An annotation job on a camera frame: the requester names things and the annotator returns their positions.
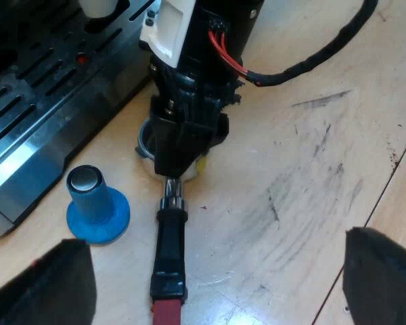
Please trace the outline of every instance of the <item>metal screw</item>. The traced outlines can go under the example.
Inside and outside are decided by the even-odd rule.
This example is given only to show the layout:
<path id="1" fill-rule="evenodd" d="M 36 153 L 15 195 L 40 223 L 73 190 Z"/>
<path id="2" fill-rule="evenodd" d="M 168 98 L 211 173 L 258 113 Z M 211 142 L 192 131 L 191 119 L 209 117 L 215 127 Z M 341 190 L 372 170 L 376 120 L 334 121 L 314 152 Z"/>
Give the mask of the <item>metal screw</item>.
<path id="1" fill-rule="evenodd" d="M 168 115 L 173 115 L 175 113 L 175 102 L 173 100 L 168 101 L 168 108 L 165 109 Z"/>
<path id="2" fill-rule="evenodd" d="M 151 63 L 151 64 L 149 65 L 149 69 L 150 69 L 152 72 L 157 72 L 157 71 L 158 71 L 158 68 L 157 68 L 156 65 L 153 64 L 153 63 Z"/>
<path id="3" fill-rule="evenodd" d="M 256 9 L 251 10 L 250 19 L 255 19 L 256 16 L 257 16 L 257 10 Z"/>
<path id="4" fill-rule="evenodd" d="M 153 19 L 146 19 L 146 26 L 152 27 L 154 25 L 154 20 Z"/>

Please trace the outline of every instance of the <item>black screwdriver handle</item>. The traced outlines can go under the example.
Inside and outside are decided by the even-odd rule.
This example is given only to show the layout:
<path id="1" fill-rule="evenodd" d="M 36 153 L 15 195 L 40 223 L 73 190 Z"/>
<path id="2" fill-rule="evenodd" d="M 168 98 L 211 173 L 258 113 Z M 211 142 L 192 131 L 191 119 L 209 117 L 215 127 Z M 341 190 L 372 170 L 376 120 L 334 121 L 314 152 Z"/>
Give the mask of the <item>black screwdriver handle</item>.
<path id="1" fill-rule="evenodd" d="M 153 301 L 187 298 L 185 285 L 185 222 L 188 213 L 179 208 L 158 211 L 158 242 L 150 283 Z"/>

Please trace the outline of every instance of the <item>stainless steel grate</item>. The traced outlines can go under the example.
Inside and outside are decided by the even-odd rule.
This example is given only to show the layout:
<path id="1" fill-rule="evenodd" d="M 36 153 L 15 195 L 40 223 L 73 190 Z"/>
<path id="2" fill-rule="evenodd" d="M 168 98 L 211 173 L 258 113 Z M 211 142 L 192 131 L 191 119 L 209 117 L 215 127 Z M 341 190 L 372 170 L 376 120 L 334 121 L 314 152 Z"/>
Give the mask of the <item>stainless steel grate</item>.
<path id="1" fill-rule="evenodd" d="M 21 0 L 0 12 L 0 235 L 145 80 L 139 29 L 152 2 L 119 0 L 103 20 L 77 0 Z"/>

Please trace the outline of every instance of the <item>black stain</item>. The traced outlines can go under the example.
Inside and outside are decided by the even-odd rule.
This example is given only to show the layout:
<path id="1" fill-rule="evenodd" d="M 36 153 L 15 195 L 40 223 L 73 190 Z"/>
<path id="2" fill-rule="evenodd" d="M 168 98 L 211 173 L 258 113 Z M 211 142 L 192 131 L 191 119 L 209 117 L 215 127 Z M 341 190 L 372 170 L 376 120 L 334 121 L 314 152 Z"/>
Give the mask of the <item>black stain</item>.
<path id="1" fill-rule="evenodd" d="M 331 125 L 329 124 L 325 130 L 325 134 L 323 135 L 322 141 L 320 141 L 320 144 L 317 145 L 316 149 L 314 150 L 313 157 L 317 157 L 317 154 L 319 153 L 320 148 L 322 148 L 326 145 L 326 142 L 328 141 L 328 136 L 330 134 L 330 129 L 331 129 Z"/>
<path id="2" fill-rule="evenodd" d="M 269 200 L 269 204 L 271 205 L 271 211 L 273 213 L 273 218 L 275 221 L 279 222 L 278 212 L 277 212 L 277 209 L 273 206 L 273 199 L 272 199 L 271 191 L 269 188 L 268 188 L 268 200 Z"/>
<path id="3" fill-rule="evenodd" d="M 338 174 L 343 174 L 344 173 L 344 166 L 343 163 L 341 162 L 340 164 L 338 164 L 337 169 L 336 169 L 336 175 Z"/>
<path id="4" fill-rule="evenodd" d="M 340 100 L 343 98 L 345 95 L 350 93 L 351 90 L 346 90 L 342 91 L 341 93 L 335 93 L 334 95 L 319 98 L 316 100 L 307 100 L 305 102 L 293 104 L 292 107 L 304 107 L 304 108 L 318 108 L 318 107 L 325 107 L 327 106 L 330 102 L 333 102 L 334 100 Z"/>
<path id="5" fill-rule="evenodd" d="M 316 146 L 316 149 L 314 150 L 313 157 L 317 157 L 317 154 L 319 153 L 319 149 L 320 149 L 320 146 L 317 145 L 317 146 Z"/>
<path id="6" fill-rule="evenodd" d="M 378 15 L 379 15 L 380 19 L 382 19 L 383 22 L 386 22 L 386 18 L 384 17 L 382 12 L 378 12 Z"/>
<path id="7" fill-rule="evenodd" d="M 351 210 L 355 199 L 358 197 L 359 193 L 362 191 L 363 185 L 364 185 L 364 181 L 363 181 L 363 179 L 360 179 L 358 181 L 358 183 L 355 185 L 355 187 L 353 188 L 351 203 L 349 204 L 349 211 Z"/>

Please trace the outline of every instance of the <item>wooden surface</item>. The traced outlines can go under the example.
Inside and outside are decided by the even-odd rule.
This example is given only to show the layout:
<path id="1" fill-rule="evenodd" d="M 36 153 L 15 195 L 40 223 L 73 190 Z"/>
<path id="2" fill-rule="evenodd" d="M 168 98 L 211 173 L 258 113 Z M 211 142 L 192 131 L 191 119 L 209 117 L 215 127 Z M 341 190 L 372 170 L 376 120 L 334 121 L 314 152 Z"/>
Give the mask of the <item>wooden surface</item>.
<path id="1" fill-rule="evenodd" d="M 266 0 L 247 67 L 279 72 L 303 60 L 361 3 Z M 95 325 L 151 324 L 162 184 L 146 175 L 134 147 L 155 92 L 147 86 L 66 170 L 95 165 L 131 202 L 124 236 L 92 248 Z M 406 148 L 406 0 L 380 1 L 357 37 L 313 72 L 240 93 L 242 105 L 226 109 L 229 137 L 186 185 L 183 324 L 311 324 L 342 267 L 345 230 L 365 224 Z M 0 286 L 72 237 L 69 202 L 61 180 L 0 240 Z"/>
<path id="2" fill-rule="evenodd" d="M 406 154 L 371 216 L 368 226 L 386 234 L 406 248 Z M 352 318 L 344 312 L 346 305 L 340 277 L 316 324 L 352 325 Z"/>

